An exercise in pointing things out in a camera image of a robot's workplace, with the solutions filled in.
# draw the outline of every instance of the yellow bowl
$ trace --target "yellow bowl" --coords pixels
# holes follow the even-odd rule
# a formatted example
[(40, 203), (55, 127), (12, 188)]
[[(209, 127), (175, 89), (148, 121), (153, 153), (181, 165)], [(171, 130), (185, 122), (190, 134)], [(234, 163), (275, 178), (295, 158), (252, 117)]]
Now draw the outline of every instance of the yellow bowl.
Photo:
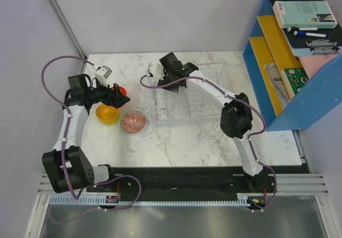
[(120, 110), (112, 106), (101, 104), (96, 108), (96, 116), (102, 123), (114, 123), (120, 117)]

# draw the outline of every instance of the white wall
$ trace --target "white wall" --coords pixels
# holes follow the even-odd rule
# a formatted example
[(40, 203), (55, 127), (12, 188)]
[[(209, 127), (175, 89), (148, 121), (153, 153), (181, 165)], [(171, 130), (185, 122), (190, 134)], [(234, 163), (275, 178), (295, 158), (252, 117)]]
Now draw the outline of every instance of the white wall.
[(57, 0), (86, 54), (243, 50), (260, 0)]
[[(44, 64), (76, 55), (46, 0), (0, 0), (0, 237), (22, 237), (43, 172), (42, 154), (55, 144), (61, 107), (45, 93)], [(60, 98), (81, 63), (61, 60), (46, 72)]]
[[(341, 24), (342, 0), (326, 1)], [(301, 131), (300, 135), (309, 166), (314, 172), (323, 174), (342, 227), (342, 104), (307, 130)]]

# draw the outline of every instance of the transparent plastic tray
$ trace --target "transparent plastic tray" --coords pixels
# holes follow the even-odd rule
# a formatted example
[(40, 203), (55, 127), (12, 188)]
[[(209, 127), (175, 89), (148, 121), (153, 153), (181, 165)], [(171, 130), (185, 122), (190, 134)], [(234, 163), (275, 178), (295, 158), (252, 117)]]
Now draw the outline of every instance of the transparent plastic tray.
[[(209, 79), (231, 91), (231, 83), (223, 63), (205, 63), (196, 66)], [(157, 79), (147, 80), (150, 86), (158, 85)], [(179, 93), (151, 89), (147, 101), (150, 104), (150, 121), (155, 125), (190, 123), (221, 116), (221, 109), (216, 108), (210, 99), (184, 87), (180, 87)]]

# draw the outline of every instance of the pen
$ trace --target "pen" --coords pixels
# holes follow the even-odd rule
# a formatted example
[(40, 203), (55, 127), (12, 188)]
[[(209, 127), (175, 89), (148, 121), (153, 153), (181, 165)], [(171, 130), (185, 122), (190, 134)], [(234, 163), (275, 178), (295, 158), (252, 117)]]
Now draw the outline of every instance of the pen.
[(287, 31), (317, 31), (318, 28), (317, 27), (289, 27), (287, 29)]
[(293, 33), (296, 36), (313, 36), (313, 37), (320, 37), (320, 38), (326, 38), (326, 34), (313, 34), (313, 33), (306, 33), (304, 31), (294, 31)]

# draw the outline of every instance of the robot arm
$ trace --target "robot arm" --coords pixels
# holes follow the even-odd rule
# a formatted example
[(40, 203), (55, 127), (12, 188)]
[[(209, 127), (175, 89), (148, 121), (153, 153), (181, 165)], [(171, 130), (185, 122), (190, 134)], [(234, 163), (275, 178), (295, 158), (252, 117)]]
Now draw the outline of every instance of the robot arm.
[[(160, 62), (162, 66), (159, 64), (150, 65), (148, 70), (150, 75), (159, 79), (158, 85), (168, 84), (182, 77), (196, 77), (194, 79), (180, 81), (164, 89), (177, 93), (179, 87), (184, 86), (189, 89), (194, 89), (211, 99), (212, 103), (217, 108), (222, 109), (220, 127), (222, 131), (235, 142), (241, 156), (244, 171), (252, 177), (258, 174), (262, 170), (262, 166), (255, 160), (247, 139), (252, 128), (251, 109), (239, 102), (227, 98), (226, 95), (238, 98), (247, 103), (248, 97), (243, 93), (236, 95), (220, 87), (208, 79), (194, 64), (187, 63), (183, 65), (173, 53), (160, 59)], [(203, 80), (209, 81), (214, 84), (215, 87)]]
[[(71, 120), (65, 139), (65, 160), (69, 161), (71, 167), (67, 168), (69, 179), (74, 189), (92, 186), (101, 181), (109, 179), (109, 165), (92, 167), (87, 157), (81, 150), (81, 142), (84, 125), (88, 119), (90, 108), (93, 104), (102, 102), (106, 105), (119, 108), (130, 99), (120, 92), (119, 86), (114, 84), (112, 90), (106, 83), (112, 71), (105, 66), (95, 72), (96, 88), (87, 85), (86, 75), (76, 75), (68, 78), (70, 89), (67, 91), (64, 104), (68, 106)], [(61, 149), (65, 128), (69, 113), (63, 110), (64, 120), (59, 138), (51, 152), (43, 154), (42, 162), (49, 177), (53, 190), (63, 193), (69, 190), (62, 169)]]

